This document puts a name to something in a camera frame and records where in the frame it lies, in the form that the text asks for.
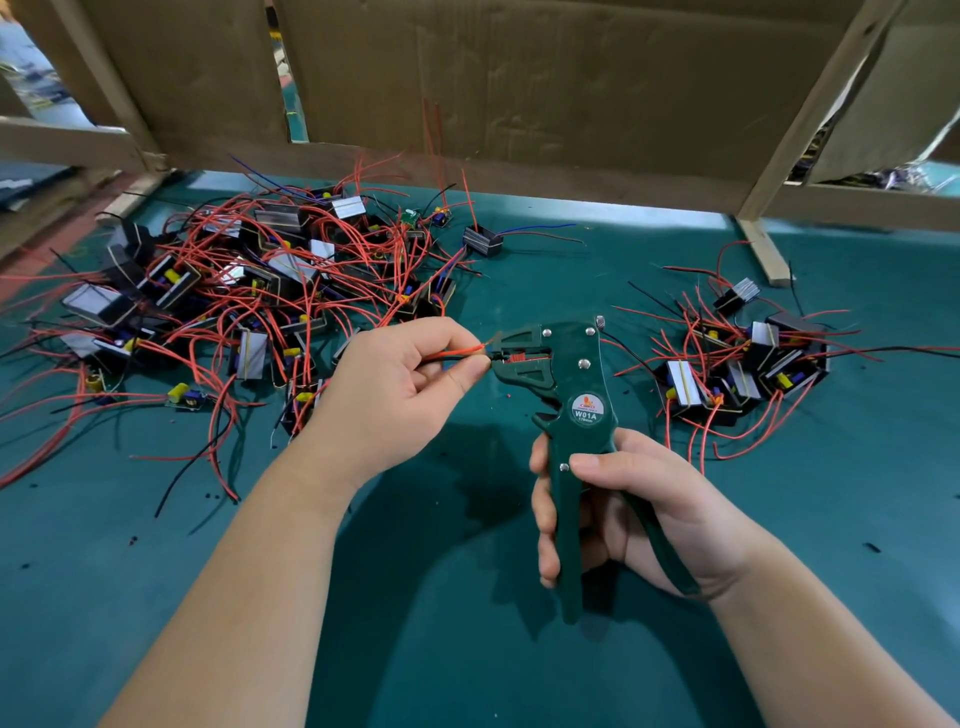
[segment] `black wire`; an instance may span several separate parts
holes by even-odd
[[[55,333],[51,334],[50,336],[41,336],[38,339],[32,339],[31,341],[25,342],[19,346],[13,347],[12,349],[7,349],[5,352],[0,353],[0,359],[4,358],[5,356],[10,356],[12,353],[22,352],[24,349],[29,349],[36,344],[42,344],[44,341],[50,341],[51,339],[56,339],[59,337],[60,335]]]
[[[670,306],[668,306],[668,305],[667,305],[666,303],[664,303],[663,301],[660,301],[659,299],[655,299],[653,296],[651,296],[649,293],[647,293],[646,291],[644,291],[642,288],[640,288],[640,287],[639,287],[638,285],[636,285],[635,283],[631,283],[630,281],[627,281],[627,285],[629,285],[631,288],[634,288],[635,290],[637,290],[637,291],[639,291],[640,293],[642,293],[644,296],[646,296],[646,297],[647,297],[648,299],[650,299],[652,302],[656,303],[660,308],[663,308],[664,310],[669,311],[670,313],[675,313],[675,314],[677,314],[677,315],[680,316],[680,317],[683,317],[683,316],[684,316],[684,313],[683,313],[682,311],[677,310],[676,308],[671,308]]]
[[[797,284],[793,279],[793,261],[786,261],[786,269],[790,274],[790,293],[793,294],[793,302],[797,305],[797,311],[800,313],[800,318],[804,317],[804,307],[800,305],[800,297],[797,296]]]
[[[400,216],[399,206],[397,206],[396,209],[390,209],[389,207],[384,207],[383,204],[379,200],[377,200],[373,195],[368,195],[365,192],[361,192],[360,197],[366,197],[368,200],[373,200],[376,203],[376,206],[379,207],[384,212],[389,212],[391,215],[396,215],[397,218]]]
[[[647,364],[642,358],[640,358],[639,355],[637,355],[636,353],[634,353],[633,351],[631,351],[630,347],[628,347],[626,344],[624,344],[622,341],[620,341],[618,338],[616,338],[616,336],[614,336],[613,334],[609,333],[608,331],[602,331],[602,334],[603,334],[604,336],[606,336],[608,339],[612,339],[613,341],[615,341],[617,344],[619,344],[621,347],[623,347],[623,351],[624,351],[624,352],[628,353],[630,356],[632,356],[634,359],[636,359],[640,364],[642,364],[643,367],[644,367],[644,369],[646,369],[646,370],[653,376],[654,381],[660,381],[660,376],[659,376],[656,372],[654,372],[654,371],[650,368],[650,365]]]
[[[220,426],[220,416],[224,413],[224,410],[225,410],[225,409],[226,409],[225,407],[221,407],[220,409],[217,410],[217,423],[216,423],[215,426],[217,426],[217,427]],[[194,455],[193,457],[191,457],[190,460],[187,461],[186,465],[184,465],[182,468],[180,468],[180,472],[179,472],[179,473],[177,473],[176,475],[174,475],[174,479],[170,481],[170,485],[167,486],[167,490],[163,493],[163,497],[160,499],[160,503],[159,503],[159,505],[156,507],[156,512],[154,513],[154,518],[155,518],[155,519],[157,519],[157,518],[160,517],[160,511],[163,510],[163,506],[166,504],[167,498],[170,497],[170,494],[171,494],[171,492],[173,491],[174,486],[177,485],[177,481],[180,480],[180,479],[183,477],[183,474],[184,474],[184,473],[186,473],[188,470],[190,470],[190,466],[191,466],[191,465],[193,465],[195,462],[197,462],[198,460],[200,460],[200,458],[202,458],[202,457],[204,456],[204,453],[205,453],[207,450],[209,450],[210,448],[212,448],[213,446],[215,446],[215,445],[217,444],[217,441],[219,441],[220,438],[223,437],[224,433],[229,429],[230,423],[233,422],[233,416],[228,412],[228,413],[227,413],[227,418],[228,418],[228,419],[227,419],[227,424],[224,425],[224,428],[223,428],[222,430],[220,430],[219,432],[217,432],[217,434],[214,436],[214,438],[213,438],[212,440],[210,440],[210,442],[208,442],[206,445],[204,445],[204,446],[201,448],[200,452],[198,452],[196,455]]]
[[[866,352],[917,352],[917,353],[931,353],[935,356],[945,356],[948,359],[960,359],[960,353],[950,353],[950,352],[935,352],[930,349],[921,349],[920,347],[874,347],[872,349],[857,349],[855,352],[830,352],[824,357],[818,356],[817,358],[826,358],[826,359],[835,359],[837,356],[849,356],[850,354],[857,353],[866,353]]]
[[[57,257],[57,260],[59,260],[61,263],[63,263],[64,266],[66,266],[66,269],[67,269],[68,271],[70,271],[70,273],[80,273],[80,271],[78,271],[76,268],[74,268],[72,265],[70,265],[70,261],[68,261],[65,257],[63,257],[62,255],[60,255],[60,254],[59,254],[57,251],[55,251],[53,248],[50,249],[50,252]]]
[[[420,217],[423,217],[423,216],[426,214],[426,210],[427,210],[431,205],[433,205],[435,202],[437,202],[437,198],[440,197],[441,195],[443,195],[443,194],[446,192],[446,190],[448,190],[448,189],[453,189],[453,188],[456,187],[456,186],[457,186],[457,183],[456,183],[456,182],[454,182],[453,184],[448,184],[446,187],[444,187],[444,189],[442,189],[442,190],[441,190],[440,192],[438,192],[436,195],[434,195],[433,197],[431,197],[431,198],[430,198],[430,202],[428,202],[426,205],[424,205],[424,206],[423,206],[423,209],[420,211]]]

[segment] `fingernail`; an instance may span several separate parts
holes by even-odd
[[[578,471],[593,471],[600,467],[600,458],[581,453],[570,455],[570,467]]]

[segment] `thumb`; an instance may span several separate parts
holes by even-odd
[[[678,508],[690,502],[690,489],[662,458],[636,452],[610,452],[606,455],[570,455],[570,469],[585,483],[613,491],[628,491],[645,500]]]
[[[483,354],[461,359],[436,377],[414,397],[418,406],[444,421],[474,384],[490,368],[490,360]]]

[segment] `yellow capacitor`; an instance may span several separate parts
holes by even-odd
[[[190,385],[184,384],[181,382],[176,387],[167,392],[167,400],[173,404],[180,404],[180,401],[183,399],[183,395],[189,391]]]

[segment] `hand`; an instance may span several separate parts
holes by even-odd
[[[422,358],[479,344],[448,318],[358,333],[294,446],[349,499],[372,477],[420,452],[490,368],[484,354],[446,370],[440,362],[421,366]]]
[[[653,503],[663,532],[707,600],[726,592],[755,555],[774,541],[677,453],[622,427],[613,441],[618,452],[576,454],[569,460],[573,473],[594,486],[584,492],[580,503],[584,571],[614,559],[654,586],[679,594],[660,568],[639,519],[617,491],[629,491]],[[554,544],[557,509],[550,496],[547,458],[546,435],[541,435],[530,455],[530,470],[540,476],[531,500],[540,529],[540,581],[552,589],[560,574],[560,559]]]

